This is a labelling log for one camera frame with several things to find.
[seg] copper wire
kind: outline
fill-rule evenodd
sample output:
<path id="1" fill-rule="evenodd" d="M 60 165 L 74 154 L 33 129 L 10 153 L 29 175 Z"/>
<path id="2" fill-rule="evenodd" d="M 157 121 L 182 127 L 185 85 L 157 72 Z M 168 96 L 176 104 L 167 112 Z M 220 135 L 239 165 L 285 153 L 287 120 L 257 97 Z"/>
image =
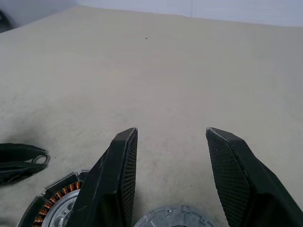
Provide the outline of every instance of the copper wire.
<path id="1" fill-rule="evenodd" d="M 58 200 L 53 196 L 49 199 L 49 201 L 54 205 Z"/>
<path id="2" fill-rule="evenodd" d="M 71 192 L 74 191 L 74 190 L 76 189 L 74 183 L 71 183 L 68 187 L 69 187 L 69 189 L 70 189 Z"/>
<path id="3" fill-rule="evenodd" d="M 76 189 L 80 189 L 81 188 L 82 183 L 81 182 L 76 182 Z"/>
<path id="4" fill-rule="evenodd" d="M 63 197 L 63 195 L 60 191 L 56 193 L 56 196 L 58 199 L 61 199 Z"/>
<path id="5" fill-rule="evenodd" d="M 44 205 L 44 207 L 47 209 L 47 210 L 50 210 L 52 208 L 52 204 L 50 204 L 49 202 L 47 204 Z"/>
<path id="6" fill-rule="evenodd" d="M 65 187 L 65 188 L 63 188 L 63 193 L 66 195 L 66 194 L 68 194 L 70 191 L 69 191 L 69 189 L 68 189 L 68 187 Z"/>
<path id="7" fill-rule="evenodd" d="M 35 219 L 34 223 L 35 223 L 35 224 L 42 224 L 43 220 L 44 220 L 44 218 L 42 218 L 42 217 L 37 217 L 37 218 Z"/>
<path id="8" fill-rule="evenodd" d="M 42 217 L 45 217 L 47 215 L 48 211 L 47 210 L 40 210 L 39 215 Z"/>

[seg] black plastic part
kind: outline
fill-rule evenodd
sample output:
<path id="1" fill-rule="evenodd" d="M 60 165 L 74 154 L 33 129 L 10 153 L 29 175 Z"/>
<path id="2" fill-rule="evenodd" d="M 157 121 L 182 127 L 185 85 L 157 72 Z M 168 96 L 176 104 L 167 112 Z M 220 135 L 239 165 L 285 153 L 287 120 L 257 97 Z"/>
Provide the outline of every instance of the black plastic part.
<path id="1" fill-rule="evenodd" d="M 84 179 L 88 172 L 82 172 L 80 175 L 84 175 L 82 178 Z M 58 191 L 62 190 L 63 188 L 69 186 L 71 183 L 75 183 L 79 181 L 79 176 L 76 176 L 75 174 L 70 174 L 69 176 L 66 176 L 65 178 L 53 183 L 49 187 L 45 189 L 45 195 L 44 197 L 49 200 L 51 197 L 53 197 Z"/>
<path id="2" fill-rule="evenodd" d="M 20 220 L 18 227 L 32 227 L 35 218 L 45 204 L 46 200 L 43 197 L 35 197 Z"/>
<path id="3" fill-rule="evenodd" d="M 241 138 L 206 130 L 214 180 L 230 227 L 302 227 L 303 213 Z"/>
<path id="4" fill-rule="evenodd" d="M 87 174 L 66 227 L 130 227 L 138 132 L 116 135 Z"/>
<path id="5" fill-rule="evenodd" d="M 0 33 L 13 29 L 7 17 L 0 11 Z"/>
<path id="6" fill-rule="evenodd" d="M 35 163 L 40 156 L 46 157 L 43 164 Z M 0 184 L 22 180 L 43 170 L 49 157 L 46 151 L 31 145 L 0 144 Z"/>

